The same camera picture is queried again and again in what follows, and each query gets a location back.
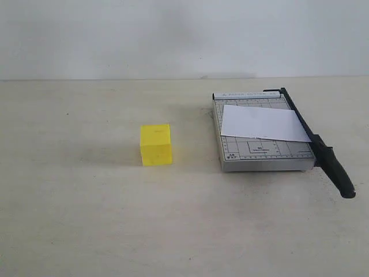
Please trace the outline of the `yellow cube block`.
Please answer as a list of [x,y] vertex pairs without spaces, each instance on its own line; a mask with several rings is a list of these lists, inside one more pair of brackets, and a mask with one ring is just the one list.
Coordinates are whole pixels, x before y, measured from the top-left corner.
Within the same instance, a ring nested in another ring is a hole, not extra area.
[[170,125],[142,125],[140,127],[140,153],[143,166],[171,164]]

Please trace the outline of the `grey paper cutter base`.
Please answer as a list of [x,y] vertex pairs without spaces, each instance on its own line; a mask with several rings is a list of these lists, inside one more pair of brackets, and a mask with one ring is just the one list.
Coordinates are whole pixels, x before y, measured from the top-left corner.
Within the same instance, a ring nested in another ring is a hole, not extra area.
[[223,172],[305,171],[314,167],[315,156],[308,143],[221,135],[225,105],[289,110],[291,105],[279,89],[214,93],[212,98],[214,128]]

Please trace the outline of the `white paper sheet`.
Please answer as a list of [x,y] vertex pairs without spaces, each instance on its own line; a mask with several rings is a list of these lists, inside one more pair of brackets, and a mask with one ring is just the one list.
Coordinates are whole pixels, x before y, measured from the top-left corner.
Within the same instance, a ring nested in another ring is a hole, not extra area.
[[309,143],[293,110],[225,105],[221,135]]

